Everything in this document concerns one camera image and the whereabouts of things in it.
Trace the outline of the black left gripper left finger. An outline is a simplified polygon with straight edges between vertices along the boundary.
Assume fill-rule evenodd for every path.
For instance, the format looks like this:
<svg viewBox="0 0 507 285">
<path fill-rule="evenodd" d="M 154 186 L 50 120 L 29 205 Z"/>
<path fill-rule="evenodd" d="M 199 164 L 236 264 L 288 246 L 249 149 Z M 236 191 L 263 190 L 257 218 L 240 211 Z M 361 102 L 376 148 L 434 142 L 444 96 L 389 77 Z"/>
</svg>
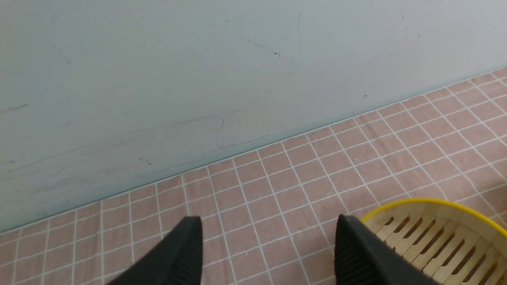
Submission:
<svg viewBox="0 0 507 285">
<path fill-rule="evenodd" d="M 200 285 L 203 231 L 200 217 L 184 217 L 143 258 L 110 285 Z"/>
</svg>

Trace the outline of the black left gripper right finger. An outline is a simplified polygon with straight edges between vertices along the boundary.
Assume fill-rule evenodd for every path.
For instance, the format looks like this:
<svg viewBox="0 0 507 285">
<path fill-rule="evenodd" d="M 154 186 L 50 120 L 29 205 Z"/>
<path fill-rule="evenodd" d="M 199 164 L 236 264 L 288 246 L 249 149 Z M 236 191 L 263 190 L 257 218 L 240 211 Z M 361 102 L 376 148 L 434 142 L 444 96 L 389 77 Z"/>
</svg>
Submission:
<svg viewBox="0 0 507 285">
<path fill-rule="evenodd" d="M 353 215 L 340 215 L 335 230 L 337 285 L 436 285 L 389 248 Z"/>
</svg>

